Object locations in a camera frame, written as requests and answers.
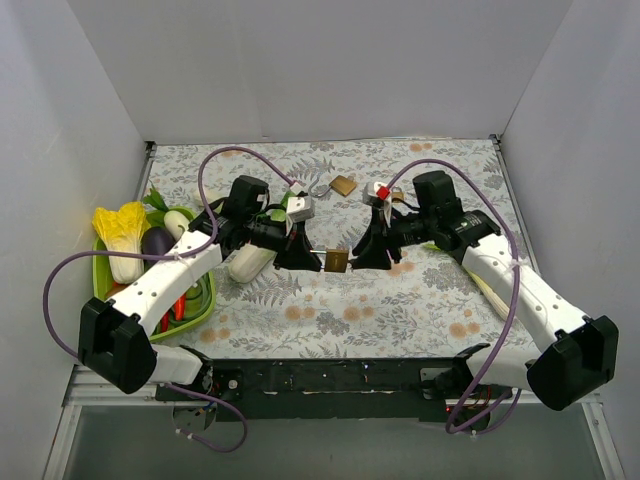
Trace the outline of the medium brass padlock with keys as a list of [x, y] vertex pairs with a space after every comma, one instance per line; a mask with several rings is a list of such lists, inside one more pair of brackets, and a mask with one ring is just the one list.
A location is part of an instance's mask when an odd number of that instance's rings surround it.
[[321, 269], [329, 273], [345, 273], [350, 266], [350, 252], [345, 249], [312, 250], [323, 258]]

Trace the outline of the small brass padlock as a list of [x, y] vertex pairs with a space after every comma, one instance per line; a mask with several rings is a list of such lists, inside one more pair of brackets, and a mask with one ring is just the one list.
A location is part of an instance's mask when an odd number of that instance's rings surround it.
[[391, 189], [392, 202], [403, 202], [405, 199], [405, 195], [403, 190], [400, 187], [393, 187]]

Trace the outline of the large brass padlock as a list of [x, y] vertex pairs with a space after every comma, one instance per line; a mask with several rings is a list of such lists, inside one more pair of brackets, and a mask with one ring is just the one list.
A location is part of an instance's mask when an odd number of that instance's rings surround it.
[[308, 194], [314, 198], [323, 198], [328, 195], [330, 192], [334, 191], [343, 197], [347, 197], [350, 195], [355, 188], [357, 187], [357, 183], [348, 177], [343, 175], [336, 176], [328, 186], [320, 191], [316, 189], [316, 186], [319, 184], [320, 178], [317, 177], [308, 187]]

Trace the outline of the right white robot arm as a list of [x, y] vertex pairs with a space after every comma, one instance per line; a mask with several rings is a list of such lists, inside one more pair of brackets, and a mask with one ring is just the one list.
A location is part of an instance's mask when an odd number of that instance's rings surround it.
[[463, 209], [447, 173], [418, 175], [413, 186], [419, 207], [406, 215], [393, 212], [385, 184], [365, 186], [371, 220], [353, 250], [352, 267], [388, 270], [404, 247], [432, 242], [515, 314], [540, 352], [536, 358], [510, 351], [493, 355], [486, 343], [472, 346], [454, 357], [448, 371], [427, 381], [431, 395], [471, 398], [488, 385], [500, 385], [531, 391], [561, 411], [613, 379], [619, 330], [609, 317], [589, 317], [519, 264], [496, 222], [481, 210]]

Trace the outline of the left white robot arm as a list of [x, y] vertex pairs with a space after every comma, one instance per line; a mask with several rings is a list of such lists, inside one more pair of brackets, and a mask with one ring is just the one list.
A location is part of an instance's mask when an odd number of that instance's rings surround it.
[[193, 400], [213, 386], [212, 365], [189, 347], [154, 345], [151, 336], [163, 315], [188, 288], [246, 244], [275, 252], [274, 265], [318, 272], [322, 268], [306, 236], [314, 215], [312, 198], [299, 186], [281, 205], [282, 222], [268, 211], [269, 186], [241, 175], [229, 195], [205, 204], [169, 252], [137, 281], [106, 301], [89, 300], [81, 311], [78, 360], [125, 394], [148, 383], [178, 384]]

